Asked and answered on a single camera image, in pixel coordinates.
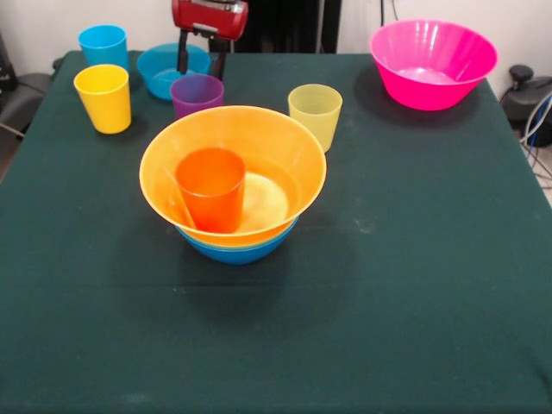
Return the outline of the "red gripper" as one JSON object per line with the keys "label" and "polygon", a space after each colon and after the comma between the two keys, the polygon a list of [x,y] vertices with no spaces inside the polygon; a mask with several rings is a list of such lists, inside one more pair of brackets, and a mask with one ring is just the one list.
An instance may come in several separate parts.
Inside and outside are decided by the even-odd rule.
{"label": "red gripper", "polygon": [[213,60],[210,76],[223,80],[228,41],[238,41],[248,20],[246,1],[186,1],[172,0],[172,18],[180,30],[177,69],[186,74],[188,69],[188,34],[209,39]]}

